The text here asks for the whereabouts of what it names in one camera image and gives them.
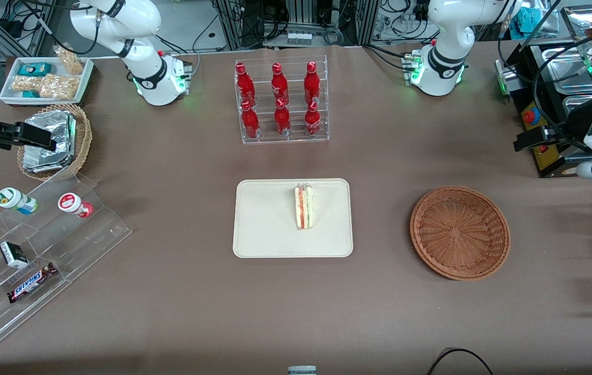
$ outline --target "clear acrylic display stand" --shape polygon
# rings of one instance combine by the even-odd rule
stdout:
[[[0,213],[0,243],[20,245],[30,261],[20,270],[10,268],[0,251],[0,341],[131,233],[94,193],[95,185],[85,176],[64,169],[27,193],[39,203],[36,212],[23,215],[6,209]],[[90,202],[92,215],[82,219],[61,211],[57,202],[67,192]],[[6,294],[49,262],[58,273],[10,304]]]
[[[319,93],[319,114],[321,115],[321,128],[317,137],[305,135],[305,74],[307,74],[307,63],[317,63],[317,74],[320,79]],[[236,63],[244,63],[247,73],[255,84],[256,107],[254,110],[258,116],[258,123],[261,127],[261,136],[253,139],[245,133],[241,115],[241,93],[238,89],[238,75],[236,81],[236,100],[238,101],[238,120],[241,123],[241,137],[244,144],[262,143],[286,143],[286,142],[312,142],[327,141],[331,138],[329,124],[329,63],[326,55],[303,56],[303,57],[276,57],[274,59],[247,59],[236,60]],[[277,133],[275,122],[275,97],[272,93],[272,64],[282,64],[282,72],[288,81],[289,105],[286,107],[291,114],[291,134],[282,137]]]

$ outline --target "red bottle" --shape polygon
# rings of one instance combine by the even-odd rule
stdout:
[[[284,104],[289,105],[289,88],[286,84],[286,77],[282,73],[282,65],[279,62],[272,64],[272,93],[275,100],[284,99]]]
[[[247,74],[245,64],[238,62],[236,64],[236,73],[238,73],[238,88],[241,90],[241,98],[250,102],[252,107],[256,105],[256,90],[254,88],[254,81]]]
[[[319,133],[321,115],[317,110],[317,102],[311,102],[305,114],[305,135],[314,137]]]
[[[241,108],[243,109],[241,118],[243,119],[243,126],[245,126],[245,133],[249,138],[259,138],[261,136],[261,128],[258,126],[258,116],[256,116],[256,112],[252,109],[249,100],[243,100]]]
[[[291,115],[289,110],[286,109],[284,99],[277,99],[275,102],[275,122],[277,122],[277,133],[282,137],[286,137],[291,134]]]
[[[305,75],[305,103],[312,101],[319,102],[319,74],[317,74],[317,63],[310,61],[307,63],[307,74]]]

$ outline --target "emergency stop button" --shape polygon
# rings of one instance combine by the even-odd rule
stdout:
[[[541,120],[541,113],[539,113],[539,110],[536,108],[530,109],[522,115],[522,121],[525,121],[525,123],[530,125],[536,125],[539,123],[539,120]]]

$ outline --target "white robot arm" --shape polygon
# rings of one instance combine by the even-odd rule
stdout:
[[[510,19],[520,4],[518,0],[431,0],[427,16],[439,26],[439,37],[434,46],[415,49],[407,56],[408,67],[414,69],[410,83],[428,95],[450,93],[474,45],[470,26]]]
[[[162,23],[153,2],[87,0],[74,7],[88,5],[92,8],[70,12],[71,23],[79,34],[122,58],[146,102],[166,105],[188,92],[191,66],[174,57],[160,56],[146,39],[157,35]]]

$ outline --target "wicker basket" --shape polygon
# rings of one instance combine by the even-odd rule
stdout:
[[[69,111],[76,118],[76,154],[74,161],[68,168],[71,171],[77,172],[82,168],[85,160],[87,159],[88,152],[90,151],[90,145],[92,143],[92,129],[90,127],[90,122],[88,121],[85,112],[83,112],[82,109],[75,104],[49,105],[48,107],[41,109],[39,113],[42,114],[44,112],[56,111],[58,109],[62,111]],[[48,178],[58,172],[58,170],[56,170],[29,173],[22,166],[22,158],[24,155],[25,147],[18,147],[18,168],[20,168],[20,171],[22,171],[25,176],[41,181],[46,181]]]
[[[511,246],[502,211],[464,186],[440,187],[424,195],[409,226],[423,261],[454,280],[487,278],[506,261]]]

